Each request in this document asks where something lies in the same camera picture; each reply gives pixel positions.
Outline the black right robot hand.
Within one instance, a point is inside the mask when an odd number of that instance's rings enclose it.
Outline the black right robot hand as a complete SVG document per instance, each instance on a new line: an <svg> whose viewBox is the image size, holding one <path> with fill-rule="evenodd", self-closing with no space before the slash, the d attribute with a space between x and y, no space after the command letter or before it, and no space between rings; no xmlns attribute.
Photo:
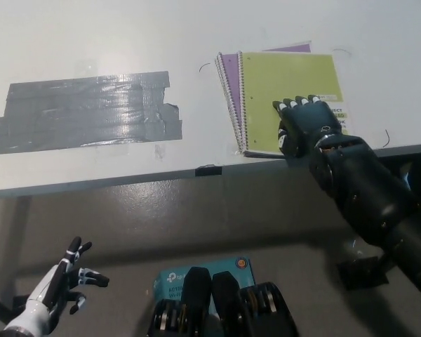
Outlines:
<svg viewBox="0 0 421 337"><path fill-rule="evenodd" d="M342 134L342 126L329 105L317 95L274 101L280 118L278 142L285 157L307 155L323 138Z"/></svg>

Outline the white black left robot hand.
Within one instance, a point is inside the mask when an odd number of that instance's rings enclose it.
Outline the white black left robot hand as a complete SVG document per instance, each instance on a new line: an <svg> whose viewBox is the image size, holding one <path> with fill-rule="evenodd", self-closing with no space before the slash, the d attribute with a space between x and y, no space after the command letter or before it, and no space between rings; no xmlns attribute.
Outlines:
<svg viewBox="0 0 421 337"><path fill-rule="evenodd" d="M43 278L39 290L35 289L36 294L29 296L28 300L41 302L50 314L60 314L67 302L73 302L69 313L73 315L78 312L86 302L86 296L73 291L74 288L80 285L105 288L109 284L109 278L103 274L86 267L75 267L79 258L91 247L91 242L83 244L80 237L73 238L62 259Z"/></svg>

